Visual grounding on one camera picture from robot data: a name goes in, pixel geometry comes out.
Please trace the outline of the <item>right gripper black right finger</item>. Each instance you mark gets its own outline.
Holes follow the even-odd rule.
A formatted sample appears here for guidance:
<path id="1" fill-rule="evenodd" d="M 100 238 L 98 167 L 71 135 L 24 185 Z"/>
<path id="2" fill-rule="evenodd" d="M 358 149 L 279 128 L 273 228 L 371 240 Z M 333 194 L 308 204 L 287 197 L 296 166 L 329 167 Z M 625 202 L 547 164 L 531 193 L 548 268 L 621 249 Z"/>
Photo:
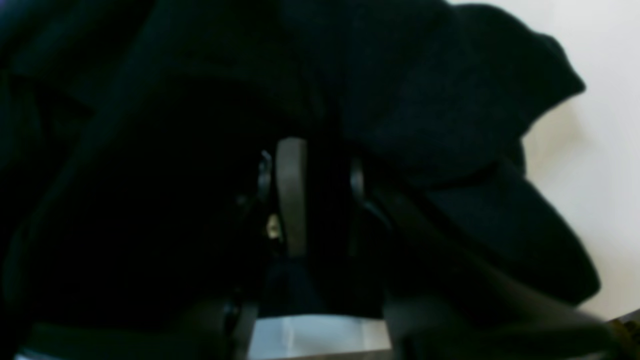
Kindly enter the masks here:
<path id="1" fill-rule="evenodd" d="M 362 225 L 381 229 L 375 249 L 382 314 L 396 360 L 617 360 L 617 335 L 494 268 L 431 207 L 401 185 L 350 160 Z"/>

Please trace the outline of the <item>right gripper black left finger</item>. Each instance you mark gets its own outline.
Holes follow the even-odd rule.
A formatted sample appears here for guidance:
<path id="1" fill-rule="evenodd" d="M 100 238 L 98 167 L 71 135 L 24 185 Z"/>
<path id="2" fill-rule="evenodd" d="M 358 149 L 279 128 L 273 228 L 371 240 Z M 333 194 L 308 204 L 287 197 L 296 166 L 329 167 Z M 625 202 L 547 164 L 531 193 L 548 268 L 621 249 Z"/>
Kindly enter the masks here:
<path id="1" fill-rule="evenodd" d="M 146 151 L 20 249 L 20 355 L 32 360 L 244 360 L 270 264 L 272 223 L 304 142 L 198 146 L 177 169 Z"/>

